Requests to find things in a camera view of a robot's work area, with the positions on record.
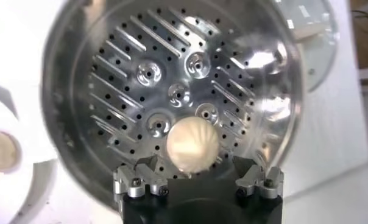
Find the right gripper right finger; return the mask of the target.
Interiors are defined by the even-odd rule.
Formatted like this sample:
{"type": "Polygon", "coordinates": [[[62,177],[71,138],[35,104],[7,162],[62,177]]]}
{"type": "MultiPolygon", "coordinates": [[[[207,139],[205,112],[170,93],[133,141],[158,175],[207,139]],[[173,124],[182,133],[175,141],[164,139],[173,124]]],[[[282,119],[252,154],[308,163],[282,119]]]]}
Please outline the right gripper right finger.
{"type": "Polygon", "coordinates": [[[277,198],[283,196],[284,173],[279,167],[271,167],[266,171],[252,159],[233,157],[238,179],[236,194],[239,197],[250,197],[258,191],[262,198],[277,198]]]}

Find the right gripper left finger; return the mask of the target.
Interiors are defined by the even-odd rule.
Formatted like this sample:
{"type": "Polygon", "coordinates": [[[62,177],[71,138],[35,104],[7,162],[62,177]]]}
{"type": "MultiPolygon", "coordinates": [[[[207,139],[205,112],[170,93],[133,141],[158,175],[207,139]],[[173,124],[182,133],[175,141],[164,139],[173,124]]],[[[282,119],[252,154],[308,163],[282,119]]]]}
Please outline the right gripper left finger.
{"type": "Polygon", "coordinates": [[[113,195],[141,198],[147,193],[158,197],[168,195],[168,180],[156,173],[157,156],[137,160],[134,165],[122,164],[113,172],[113,195]]]}

